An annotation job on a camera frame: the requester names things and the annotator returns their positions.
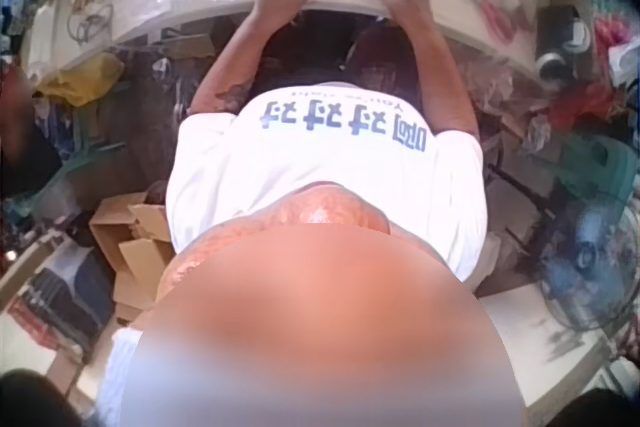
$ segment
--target yellow cloth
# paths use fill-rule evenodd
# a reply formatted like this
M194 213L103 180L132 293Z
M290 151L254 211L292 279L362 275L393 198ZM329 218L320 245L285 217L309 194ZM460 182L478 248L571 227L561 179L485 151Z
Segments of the yellow cloth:
M46 96L64 98L80 107L105 95L118 81L124 64L112 54L103 52L69 70L48 75L36 90Z

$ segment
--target man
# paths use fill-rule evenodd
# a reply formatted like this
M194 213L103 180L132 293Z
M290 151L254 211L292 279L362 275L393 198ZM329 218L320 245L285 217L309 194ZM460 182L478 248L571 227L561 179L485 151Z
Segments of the man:
M307 1L257 0L200 85L167 191L176 251L212 227L251 235L355 215L434 250L467 280L486 233L482 151L429 0L383 0L413 47L422 115L344 84L278 89L245 105L267 41Z
M432 391L381 381L418 394L404 406L404 394L387 405L360 388L425 365L438 372L421 377L430 384L476 357L488 362L478 376L465 370L438 391L454 403L480 385L496 395L470 404L482 412L446 402L436 411L462 425L471 411L499 417L487 406L506 402L519 419L500 338L448 270L460 280L473 271L486 207L478 126L429 0L384 0L416 52L426 121L355 86L281 89L244 105L266 42L307 1L257 0L196 93L167 189L178 255L156 306L116 334L92 425L305 425L286 394L302 385L353 387L360 400L339 407L347 423L364 420L365 402L379 405L370 420L381 425L429 425L434 398L421 396ZM234 359L211 366L212 353ZM261 381L242 380L253 367L270 372L263 387L284 406L266 400ZM329 416L317 425L335 425L336 405L320 397L298 400ZM265 420L267 411L286 419ZM493 420L476 425L514 425Z

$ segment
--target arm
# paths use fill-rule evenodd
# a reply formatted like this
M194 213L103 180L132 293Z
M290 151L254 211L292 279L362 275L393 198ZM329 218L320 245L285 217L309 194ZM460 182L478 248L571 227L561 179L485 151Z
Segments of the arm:
M256 0L249 17L224 48L198 88L191 114L228 112L244 106L262 51L308 0Z
M384 0L406 31L418 64L424 117L434 131L467 132L478 138L478 122L455 60L433 19L429 0Z

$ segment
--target white t-shirt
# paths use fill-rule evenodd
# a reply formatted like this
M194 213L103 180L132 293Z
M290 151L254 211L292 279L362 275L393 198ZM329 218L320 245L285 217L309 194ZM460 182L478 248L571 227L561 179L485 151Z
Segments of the white t-shirt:
M473 272L487 228L478 142L434 136L403 100L348 87L278 89L238 116L185 120L167 190L174 247L318 181L341 184L428 242L461 281Z

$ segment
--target tattoo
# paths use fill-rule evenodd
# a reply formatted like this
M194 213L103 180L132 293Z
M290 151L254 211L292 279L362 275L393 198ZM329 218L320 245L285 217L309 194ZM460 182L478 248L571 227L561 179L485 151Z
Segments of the tattoo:
M222 106L218 112L229 112L230 114L239 114L247 100L251 86L253 85L253 77L244 82L231 87L226 92L216 94L216 98L222 100Z

